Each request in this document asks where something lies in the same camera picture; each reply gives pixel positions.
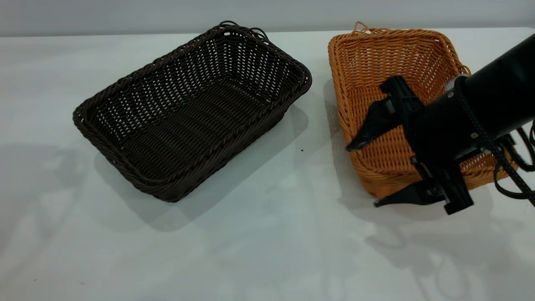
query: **rectangular basket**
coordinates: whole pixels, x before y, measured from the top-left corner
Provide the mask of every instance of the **rectangular basket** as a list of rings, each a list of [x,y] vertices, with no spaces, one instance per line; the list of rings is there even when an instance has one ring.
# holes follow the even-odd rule
[[[402,75],[420,100],[427,104],[446,90],[450,80],[469,74],[459,62],[450,40],[423,29],[367,28],[335,36],[328,45],[337,95],[338,113],[346,143],[356,136],[373,101],[386,97],[379,89],[389,76]],[[421,180],[410,164],[414,156],[403,129],[397,127],[373,143],[351,152],[351,162],[364,188],[383,198]],[[490,154],[480,154],[460,166],[469,189],[493,181],[496,165]],[[499,178],[507,174],[501,170]]]
[[[261,29],[226,21],[89,98],[73,119],[137,189],[176,202],[277,124],[311,81]]]

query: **basket bottom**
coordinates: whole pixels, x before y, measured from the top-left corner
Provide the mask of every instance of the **basket bottom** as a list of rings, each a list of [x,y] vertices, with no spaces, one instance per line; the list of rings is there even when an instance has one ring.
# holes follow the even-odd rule
[[[143,129],[124,143],[122,151],[145,176],[165,179],[268,104],[236,81],[220,81],[183,101],[168,118]]]

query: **gray wall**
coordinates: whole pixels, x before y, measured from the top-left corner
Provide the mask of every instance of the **gray wall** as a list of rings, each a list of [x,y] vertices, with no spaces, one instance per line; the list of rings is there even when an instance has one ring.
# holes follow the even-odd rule
[[[222,20],[266,31],[535,25],[535,0],[0,0],[0,35],[203,32]]]

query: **basket handle loop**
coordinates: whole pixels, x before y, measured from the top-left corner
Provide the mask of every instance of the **basket handle loop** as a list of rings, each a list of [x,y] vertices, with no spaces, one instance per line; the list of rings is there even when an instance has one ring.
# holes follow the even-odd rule
[[[258,27],[253,27],[253,28],[250,28],[249,30],[251,31],[252,34],[256,35],[260,39],[263,39],[264,41],[269,42],[266,32],[263,31],[262,29]]]
[[[364,26],[364,28],[362,30],[360,30],[360,32],[366,31],[366,30],[369,29],[369,27],[366,24],[364,24],[363,22],[357,21],[357,23],[355,23],[355,29],[353,29],[353,31],[351,33],[357,33],[357,27],[358,27],[359,24]]]
[[[232,25],[239,26],[238,23],[236,23],[236,22],[234,22],[234,21],[229,21],[229,20],[227,20],[227,21],[223,21],[223,22],[219,23],[218,27],[222,27],[223,25],[227,25],[227,24],[225,24],[225,23],[230,23],[230,24],[232,24]]]

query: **black cable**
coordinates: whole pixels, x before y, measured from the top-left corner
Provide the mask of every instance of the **black cable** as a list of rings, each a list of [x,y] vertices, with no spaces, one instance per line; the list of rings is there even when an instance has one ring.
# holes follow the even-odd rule
[[[508,197],[512,197],[512,198],[515,198],[515,199],[528,199],[532,203],[532,205],[535,206],[535,193],[534,193],[534,191],[531,190],[531,188],[529,188],[529,186],[522,179],[522,177],[520,177],[520,175],[516,172],[516,170],[513,168],[513,166],[511,166],[511,164],[506,159],[506,157],[505,157],[505,155],[503,153],[503,149],[499,148],[496,145],[496,143],[494,142],[494,139],[491,139],[491,137],[489,136],[487,131],[483,128],[483,126],[481,125],[481,123],[477,119],[476,115],[473,113],[473,111],[472,111],[472,109],[470,107],[470,104],[468,104],[468,101],[466,100],[466,98],[464,97],[464,94],[462,92],[462,87],[461,86],[463,85],[464,80],[466,80],[466,77],[458,77],[455,80],[455,85],[454,85],[454,88],[453,88],[454,95],[455,95],[456,99],[459,100],[459,103],[461,104],[464,112],[469,117],[470,121],[472,122],[472,125],[474,126],[474,128],[476,130],[476,133],[478,134],[477,135],[477,139],[481,142],[482,146],[484,146],[489,151],[491,151],[491,153],[494,155],[494,157],[498,161],[498,163],[496,165],[496,168],[494,169],[494,182],[496,184],[496,189],[498,189],[498,191],[500,191],[504,195],[507,195]],[[531,140],[535,141],[535,139],[533,139],[533,132],[534,132],[534,129],[533,129],[533,126],[532,126],[531,131],[530,131],[530,136],[532,138]],[[518,188],[520,188],[522,193],[510,192],[510,191],[507,191],[507,190],[503,189],[500,185],[498,185],[498,177],[497,177],[497,175],[498,175],[498,170],[500,169],[500,167],[503,167],[503,169],[507,172],[509,177],[511,177],[513,182],[515,182],[515,184],[518,186]]]

